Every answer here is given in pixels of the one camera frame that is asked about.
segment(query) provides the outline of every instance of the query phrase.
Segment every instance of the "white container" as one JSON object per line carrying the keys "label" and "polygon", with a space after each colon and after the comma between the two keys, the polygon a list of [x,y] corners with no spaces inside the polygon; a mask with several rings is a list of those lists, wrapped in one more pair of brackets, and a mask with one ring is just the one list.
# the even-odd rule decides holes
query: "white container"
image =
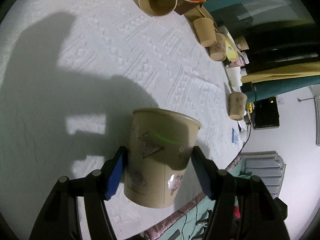
{"label": "white container", "polygon": [[241,68],[240,67],[228,67],[226,68],[228,78],[232,87],[241,87]]}

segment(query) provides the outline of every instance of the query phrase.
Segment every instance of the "table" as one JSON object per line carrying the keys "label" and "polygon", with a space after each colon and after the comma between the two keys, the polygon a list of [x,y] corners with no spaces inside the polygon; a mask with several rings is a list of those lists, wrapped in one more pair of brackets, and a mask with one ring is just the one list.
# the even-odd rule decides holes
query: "table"
{"label": "table", "polygon": [[[127,146],[133,109],[199,120],[197,144],[220,168],[239,151],[223,66],[175,12],[152,18],[133,0],[17,0],[0,25],[0,56],[0,210],[21,240],[60,176],[83,177]],[[200,190],[189,166],[169,208],[130,202],[122,184],[106,207],[125,239]],[[88,239],[82,199],[79,214]]]}

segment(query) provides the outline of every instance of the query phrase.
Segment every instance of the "green cloth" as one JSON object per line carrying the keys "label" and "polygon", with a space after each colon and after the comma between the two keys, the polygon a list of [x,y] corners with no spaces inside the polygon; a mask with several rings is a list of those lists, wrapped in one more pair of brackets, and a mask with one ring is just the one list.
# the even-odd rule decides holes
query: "green cloth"
{"label": "green cloth", "polygon": [[[238,164],[231,170],[229,173],[237,177],[240,174],[240,171],[243,166],[243,159],[241,159]],[[201,200],[198,203],[198,213],[196,213],[196,207],[191,209],[187,213],[187,221],[186,221],[186,216],[181,217],[177,222],[172,225],[172,227],[168,228],[157,240],[167,240],[170,236],[172,236],[177,229],[182,231],[184,223],[186,223],[185,227],[183,228],[183,235],[184,239],[188,240],[189,236],[190,239],[195,237],[199,231],[201,231],[203,225],[197,225],[195,227],[195,224],[198,220],[208,218],[208,212],[207,210],[210,209],[212,210],[215,204],[215,200],[210,200],[207,196]],[[183,236],[180,233],[180,236],[176,238],[176,240],[183,240]]]}
{"label": "green cloth", "polygon": [[[300,78],[288,78],[279,80],[270,80],[254,83],[253,85],[257,90],[257,101],[274,97],[286,92],[290,92],[299,88],[303,88],[310,85],[320,84],[320,75],[300,77]],[[245,93],[248,97],[247,102],[255,101],[254,91]]]}

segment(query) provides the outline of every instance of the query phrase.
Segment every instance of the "pink object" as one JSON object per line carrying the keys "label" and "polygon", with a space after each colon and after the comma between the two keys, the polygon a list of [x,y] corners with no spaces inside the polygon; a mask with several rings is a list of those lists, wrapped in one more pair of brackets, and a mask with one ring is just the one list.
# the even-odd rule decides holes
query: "pink object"
{"label": "pink object", "polygon": [[244,63],[243,59],[240,57],[238,59],[232,60],[230,67],[242,67],[244,65],[245,65],[245,63]]}
{"label": "pink object", "polygon": [[235,206],[233,209],[233,213],[236,216],[236,218],[240,218],[240,210],[239,210],[239,206]]}

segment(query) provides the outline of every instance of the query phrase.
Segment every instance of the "electrical cable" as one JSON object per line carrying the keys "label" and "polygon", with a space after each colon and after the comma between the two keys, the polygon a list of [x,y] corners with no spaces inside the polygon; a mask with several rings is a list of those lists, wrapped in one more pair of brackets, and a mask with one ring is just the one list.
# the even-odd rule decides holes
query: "electrical cable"
{"label": "electrical cable", "polygon": [[192,234],[194,233],[195,229],[196,229],[196,226],[197,226],[197,216],[198,216],[198,200],[197,200],[197,197],[196,197],[196,223],[195,223],[195,227],[193,228],[193,231],[191,233],[191,235],[188,237],[188,240],[190,239],[190,237],[192,236]]}
{"label": "electrical cable", "polygon": [[[257,88],[256,88],[256,86],[253,86],[253,90],[254,90],[254,104],[255,104],[255,103],[257,102]],[[249,138],[250,138],[250,135],[251,135],[251,128],[252,128],[252,118],[251,118],[249,124],[250,124],[250,131],[249,131],[248,138],[247,138],[247,140],[245,141],[245,143],[243,144],[241,150],[238,152],[237,156],[242,152],[243,148],[245,147],[245,145],[246,145],[247,142],[249,141]]]}
{"label": "electrical cable", "polygon": [[251,135],[251,128],[252,128],[252,122],[250,122],[250,131],[249,131],[249,136],[247,138],[247,140],[245,141],[245,143],[243,144],[241,150],[238,152],[237,156],[242,152],[243,148],[245,147],[245,145],[247,144],[247,142],[249,141],[250,135]]}
{"label": "electrical cable", "polygon": [[184,215],[186,216],[186,221],[184,222],[183,227],[182,227],[182,229],[181,229],[182,237],[183,237],[183,240],[184,240],[183,229],[184,229],[184,226],[185,226],[186,223],[187,223],[187,214],[186,214],[186,213],[183,213],[183,212],[181,212],[181,211],[179,211],[179,210],[178,210],[178,212],[180,212],[181,214],[184,214]]}

